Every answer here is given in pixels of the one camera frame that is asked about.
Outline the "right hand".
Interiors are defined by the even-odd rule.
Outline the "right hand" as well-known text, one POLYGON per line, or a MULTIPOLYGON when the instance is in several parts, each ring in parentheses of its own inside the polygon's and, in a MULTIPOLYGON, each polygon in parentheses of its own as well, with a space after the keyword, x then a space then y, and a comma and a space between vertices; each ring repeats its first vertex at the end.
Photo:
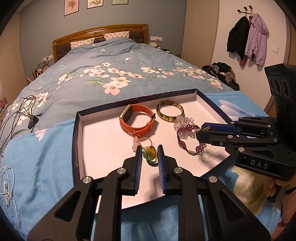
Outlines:
POLYGON ((281 181, 272 177, 263 177, 263 191, 267 197, 267 201, 275 203, 281 190, 289 189, 292 186, 292 179, 290 181, 281 181))

